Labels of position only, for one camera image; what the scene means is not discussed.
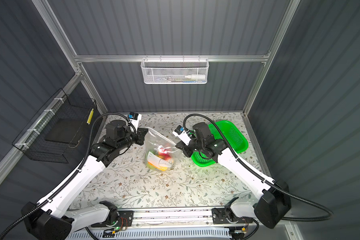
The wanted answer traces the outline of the red toy apple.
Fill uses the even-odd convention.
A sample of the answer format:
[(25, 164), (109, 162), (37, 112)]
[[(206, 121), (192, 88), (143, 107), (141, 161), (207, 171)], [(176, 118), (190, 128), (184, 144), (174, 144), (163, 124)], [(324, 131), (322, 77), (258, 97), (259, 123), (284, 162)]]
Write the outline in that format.
[(171, 155), (169, 155), (168, 153), (164, 153), (164, 152), (158, 152), (158, 157), (165, 161), (170, 161), (172, 159)]

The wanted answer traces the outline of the clear zip top bag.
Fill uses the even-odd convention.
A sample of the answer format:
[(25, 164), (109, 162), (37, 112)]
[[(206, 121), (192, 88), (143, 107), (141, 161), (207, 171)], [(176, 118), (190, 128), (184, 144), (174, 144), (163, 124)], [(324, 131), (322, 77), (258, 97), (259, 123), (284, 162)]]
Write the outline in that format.
[(183, 156), (176, 144), (153, 128), (147, 127), (144, 146), (146, 150), (145, 164), (150, 170), (167, 172), (174, 168)]

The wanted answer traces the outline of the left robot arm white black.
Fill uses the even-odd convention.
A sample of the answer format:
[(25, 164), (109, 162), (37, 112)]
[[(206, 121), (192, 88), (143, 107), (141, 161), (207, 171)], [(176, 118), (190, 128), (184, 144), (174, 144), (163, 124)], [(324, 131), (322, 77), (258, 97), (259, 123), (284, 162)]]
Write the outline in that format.
[(69, 207), (115, 158), (132, 145), (142, 146), (148, 131), (123, 120), (110, 122), (106, 126), (105, 139), (90, 146), (89, 154), (77, 168), (36, 204), (27, 203), (23, 207), (27, 232), (38, 240), (64, 240), (69, 234), (91, 225), (116, 229), (125, 225), (118, 208), (108, 201), (75, 211), (70, 211)]

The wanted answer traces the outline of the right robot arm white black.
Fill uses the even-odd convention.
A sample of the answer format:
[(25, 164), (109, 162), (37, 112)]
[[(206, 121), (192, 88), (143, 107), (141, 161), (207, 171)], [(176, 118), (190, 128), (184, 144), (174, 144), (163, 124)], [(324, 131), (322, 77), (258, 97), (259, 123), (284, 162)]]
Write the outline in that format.
[(234, 214), (236, 218), (257, 218), (264, 226), (273, 229), (291, 209), (291, 198), (266, 182), (275, 184), (284, 191), (289, 189), (288, 184), (284, 181), (275, 182), (271, 177), (259, 172), (229, 146), (225, 137), (216, 139), (206, 123), (194, 125), (193, 133), (179, 125), (173, 135), (181, 140), (176, 147), (182, 150), (186, 157), (191, 157), (195, 152), (206, 155), (232, 172), (258, 199), (251, 207), (241, 203), (239, 199), (231, 201), (228, 206), (229, 214)]

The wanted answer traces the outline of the green plastic basket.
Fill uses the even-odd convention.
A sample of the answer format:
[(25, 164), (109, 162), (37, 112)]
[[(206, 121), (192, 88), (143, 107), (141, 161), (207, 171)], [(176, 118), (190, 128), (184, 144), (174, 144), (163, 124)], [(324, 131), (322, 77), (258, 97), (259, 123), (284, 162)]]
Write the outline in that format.
[[(237, 154), (241, 154), (248, 149), (249, 143), (247, 139), (232, 122), (219, 121), (216, 122), (216, 125), (222, 131)], [(198, 152), (194, 152), (191, 156), (191, 159), (199, 167), (208, 167), (216, 163), (214, 160), (206, 160), (201, 158)]]

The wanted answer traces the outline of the black pad in basket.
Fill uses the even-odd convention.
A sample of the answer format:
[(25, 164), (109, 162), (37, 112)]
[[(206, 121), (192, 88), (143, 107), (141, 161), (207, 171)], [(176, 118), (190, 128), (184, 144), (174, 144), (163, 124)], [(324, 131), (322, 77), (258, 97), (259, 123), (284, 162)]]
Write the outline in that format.
[(80, 120), (59, 119), (46, 134), (45, 140), (54, 143), (77, 145), (86, 125)]

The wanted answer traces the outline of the white bottle in basket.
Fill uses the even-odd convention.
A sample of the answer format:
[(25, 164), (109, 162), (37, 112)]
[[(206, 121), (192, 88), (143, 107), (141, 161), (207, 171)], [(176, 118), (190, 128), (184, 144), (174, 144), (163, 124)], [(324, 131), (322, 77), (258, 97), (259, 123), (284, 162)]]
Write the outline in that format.
[(189, 79), (196, 82), (202, 82), (206, 80), (206, 75), (186, 75), (185, 79)]

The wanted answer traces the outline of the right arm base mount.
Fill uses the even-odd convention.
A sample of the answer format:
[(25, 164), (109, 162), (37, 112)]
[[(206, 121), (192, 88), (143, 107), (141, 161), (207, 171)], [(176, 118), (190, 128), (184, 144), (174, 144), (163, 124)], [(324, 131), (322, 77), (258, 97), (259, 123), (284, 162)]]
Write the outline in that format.
[(251, 218), (237, 217), (231, 210), (226, 208), (212, 208), (212, 218), (215, 225), (222, 224), (251, 224)]

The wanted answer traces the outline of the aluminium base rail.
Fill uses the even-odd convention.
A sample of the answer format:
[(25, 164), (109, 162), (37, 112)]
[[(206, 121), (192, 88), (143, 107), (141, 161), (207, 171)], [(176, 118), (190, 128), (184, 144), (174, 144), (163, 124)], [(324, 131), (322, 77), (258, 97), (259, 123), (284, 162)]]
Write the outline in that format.
[[(126, 228), (143, 228), (150, 226), (169, 226), (169, 227), (192, 227), (202, 225), (218, 226), (213, 223), (212, 218), (213, 207), (190, 207), (190, 208), (169, 208), (169, 209), (117, 209), (115, 206), (104, 202), (95, 206), (88, 207), (81, 210), (67, 210), (62, 207), (43, 207), (43, 211), (51, 216), (71, 221), (71, 232), (76, 232), (85, 227), (91, 227), (96, 223), (101, 223), (106, 220), (110, 212), (113, 211), (133, 211), (134, 217), (132, 225)], [(253, 223), (258, 222), (263, 225), (257, 218), (251, 218)], [(221, 226), (247, 226), (242, 224), (222, 224)], [(117, 231), (126, 228), (108, 228)]]

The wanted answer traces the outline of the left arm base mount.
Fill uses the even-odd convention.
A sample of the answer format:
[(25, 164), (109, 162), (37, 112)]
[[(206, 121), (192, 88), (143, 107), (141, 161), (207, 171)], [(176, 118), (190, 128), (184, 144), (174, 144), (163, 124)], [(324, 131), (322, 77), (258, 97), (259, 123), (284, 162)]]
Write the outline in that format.
[(113, 211), (104, 222), (91, 225), (92, 228), (126, 228), (132, 225), (133, 211)]

